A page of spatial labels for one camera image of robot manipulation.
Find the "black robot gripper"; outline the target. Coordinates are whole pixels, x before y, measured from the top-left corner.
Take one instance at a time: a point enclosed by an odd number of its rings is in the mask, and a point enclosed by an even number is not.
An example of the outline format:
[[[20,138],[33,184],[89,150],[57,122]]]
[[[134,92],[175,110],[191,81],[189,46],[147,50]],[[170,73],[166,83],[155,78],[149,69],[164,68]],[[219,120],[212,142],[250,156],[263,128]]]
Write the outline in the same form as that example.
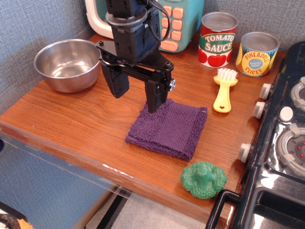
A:
[[[105,81],[115,98],[130,88],[129,76],[145,82],[149,113],[166,102],[175,87],[171,76],[173,64],[159,52],[163,39],[157,7],[110,7],[106,20],[113,41],[99,41],[101,66]]]

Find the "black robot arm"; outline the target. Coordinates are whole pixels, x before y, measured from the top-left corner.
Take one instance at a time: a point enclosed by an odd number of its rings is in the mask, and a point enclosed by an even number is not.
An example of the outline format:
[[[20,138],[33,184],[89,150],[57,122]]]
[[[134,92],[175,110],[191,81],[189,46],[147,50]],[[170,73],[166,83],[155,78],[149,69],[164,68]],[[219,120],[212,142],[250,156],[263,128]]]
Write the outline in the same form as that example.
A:
[[[159,51],[165,40],[159,12],[168,13],[155,0],[108,0],[106,4],[113,41],[99,41],[96,46],[107,85],[120,98],[129,90],[129,77],[143,81],[148,111],[155,113],[175,87],[174,65]]]

